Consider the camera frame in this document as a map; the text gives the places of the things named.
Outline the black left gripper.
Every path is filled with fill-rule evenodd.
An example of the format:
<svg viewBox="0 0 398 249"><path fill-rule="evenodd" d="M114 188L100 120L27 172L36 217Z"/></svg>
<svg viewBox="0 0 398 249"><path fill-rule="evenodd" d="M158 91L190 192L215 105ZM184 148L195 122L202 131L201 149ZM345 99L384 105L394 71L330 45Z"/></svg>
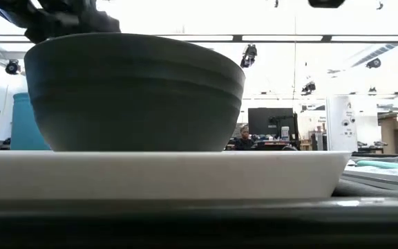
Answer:
<svg viewBox="0 0 398 249"><path fill-rule="evenodd" d="M84 33L119 33L120 22L97 9L96 0L39 0L24 35L34 44Z"/></svg>

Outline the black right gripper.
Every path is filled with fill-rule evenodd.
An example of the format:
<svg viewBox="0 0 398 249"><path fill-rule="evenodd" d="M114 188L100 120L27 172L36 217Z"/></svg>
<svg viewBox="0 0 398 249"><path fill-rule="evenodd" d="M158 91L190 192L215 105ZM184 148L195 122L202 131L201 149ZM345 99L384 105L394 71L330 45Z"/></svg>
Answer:
<svg viewBox="0 0 398 249"><path fill-rule="evenodd" d="M338 8L345 0L308 0L307 2L313 8Z"/></svg>

